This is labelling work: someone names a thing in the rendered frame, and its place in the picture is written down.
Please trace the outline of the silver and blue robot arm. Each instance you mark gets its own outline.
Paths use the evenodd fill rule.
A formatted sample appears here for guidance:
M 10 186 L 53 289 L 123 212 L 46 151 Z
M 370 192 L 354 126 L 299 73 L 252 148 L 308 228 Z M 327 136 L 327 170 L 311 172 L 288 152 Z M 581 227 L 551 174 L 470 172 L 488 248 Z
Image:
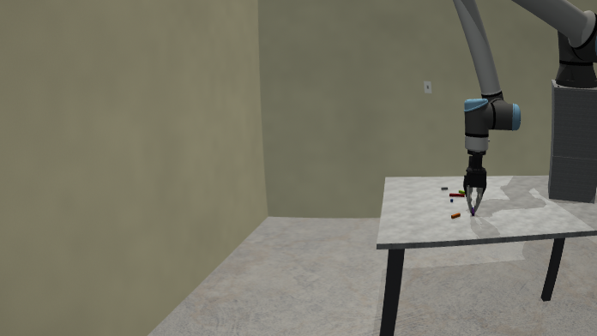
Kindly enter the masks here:
M 556 84 L 564 87 L 594 88 L 597 78 L 597 14 L 582 12 L 567 0 L 511 0 L 558 30 L 559 69 Z M 475 0 L 453 0 L 460 18 L 482 99 L 467 99 L 465 148 L 488 149 L 489 129 L 518 130 L 521 111 L 504 101 L 491 47 Z M 568 38 L 569 37 L 569 38 Z

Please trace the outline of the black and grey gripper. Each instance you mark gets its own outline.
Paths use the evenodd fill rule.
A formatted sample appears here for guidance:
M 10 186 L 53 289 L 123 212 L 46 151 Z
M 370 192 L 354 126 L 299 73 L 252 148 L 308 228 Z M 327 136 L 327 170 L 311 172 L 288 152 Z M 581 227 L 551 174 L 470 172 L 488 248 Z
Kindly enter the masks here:
M 476 213 L 476 211 L 479 207 L 479 203 L 481 202 L 483 194 L 486 189 L 486 185 L 485 185 L 486 184 L 486 170 L 484 167 L 482 167 L 482 158 L 483 158 L 483 155 L 485 155 L 485 151 L 475 154 L 476 153 L 475 151 L 467 150 L 467 153 L 473 155 L 473 157 L 472 157 L 473 168 L 472 168 L 472 165 L 467 168 L 469 175 L 468 175 L 468 179 L 467 179 L 467 175 L 464 176 L 463 188 L 464 188 L 465 195 L 467 198 L 467 204 L 468 204 L 470 213 L 472 213 L 472 204 L 470 204 L 472 202 L 471 194 L 473 193 L 473 188 L 477 188 L 476 189 L 476 191 L 477 191 L 476 204 L 474 205 L 474 213 Z M 481 157 L 481 158 L 479 158 L 479 157 Z M 473 158 L 474 158 L 474 162 L 473 162 Z M 478 158 L 479 158 L 479 162 L 478 162 Z M 468 183 L 467 183 L 467 181 L 468 181 Z M 479 189 L 480 189 L 480 192 L 479 192 Z M 479 194 L 480 194 L 480 198 L 479 198 Z M 470 203 L 469 203 L 469 201 L 470 201 Z

